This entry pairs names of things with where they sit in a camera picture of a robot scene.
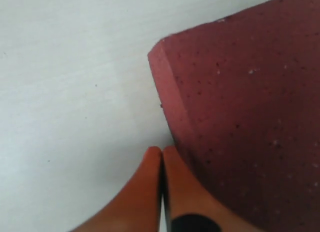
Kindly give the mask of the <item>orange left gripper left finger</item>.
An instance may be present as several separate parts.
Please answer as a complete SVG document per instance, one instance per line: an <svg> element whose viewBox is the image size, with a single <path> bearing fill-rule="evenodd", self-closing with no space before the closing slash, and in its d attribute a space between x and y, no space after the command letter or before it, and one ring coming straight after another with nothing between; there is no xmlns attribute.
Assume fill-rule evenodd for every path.
<svg viewBox="0 0 320 232"><path fill-rule="evenodd" d="M73 231L158 231L161 171L162 151L155 146L149 147L139 167L120 192Z"/></svg>

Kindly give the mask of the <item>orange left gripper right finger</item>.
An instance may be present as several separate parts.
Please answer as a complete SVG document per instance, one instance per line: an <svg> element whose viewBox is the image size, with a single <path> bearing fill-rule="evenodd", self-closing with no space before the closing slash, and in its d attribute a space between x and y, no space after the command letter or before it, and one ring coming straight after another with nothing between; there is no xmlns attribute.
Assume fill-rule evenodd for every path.
<svg viewBox="0 0 320 232"><path fill-rule="evenodd" d="M168 231L260 231L221 204L197 180L174 146L163 150Z"/></svg>

